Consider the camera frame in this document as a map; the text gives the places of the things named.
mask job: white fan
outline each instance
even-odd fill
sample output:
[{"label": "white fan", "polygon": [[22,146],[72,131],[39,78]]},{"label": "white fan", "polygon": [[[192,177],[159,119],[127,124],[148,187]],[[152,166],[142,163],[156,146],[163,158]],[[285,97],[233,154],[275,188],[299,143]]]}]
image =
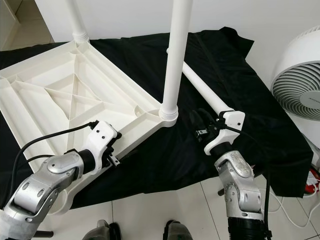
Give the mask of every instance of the white fan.
[{"label": "white fan", "polygon": [[286,111],[320,121],[320,25],[288,45],[273,76],[271,92]]}]

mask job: black fabric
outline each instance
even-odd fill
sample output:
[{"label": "black fabric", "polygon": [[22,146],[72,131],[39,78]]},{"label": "black fabric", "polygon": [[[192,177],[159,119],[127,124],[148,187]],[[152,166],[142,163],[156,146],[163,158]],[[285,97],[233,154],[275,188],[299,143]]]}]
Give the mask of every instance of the black fabric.
[{"label": "black fabric", "polygon": [[[91,40],[111,60],[159,102],[162,101],[169,34]],[[233,143],[255,169],[271,162],[271,186],[286,197],[302,197],[312,151],[307,142],[271,95],[255,71],[246,63],[253,41],[239,37],[231,28],[189,33],[185,62],[230,107],[245,112],[242,130],[265,147],[268,156],[249,138],[240,135]],[[59,43],[0,52],[1,68],[56,47]],[[138,193],[177,190],[216,177],[214,160],[204,154],[192,131],[189,113],[203,108],[214,111],[182,75],[179,117],[175,126],[161,128],[140,144],[117,169],[110,169],[80,191],[73,208],[116,200]],[[19,147],[1,115],[0,191],[7,188]],[[20,183],[31,170],[18,174]]]}]

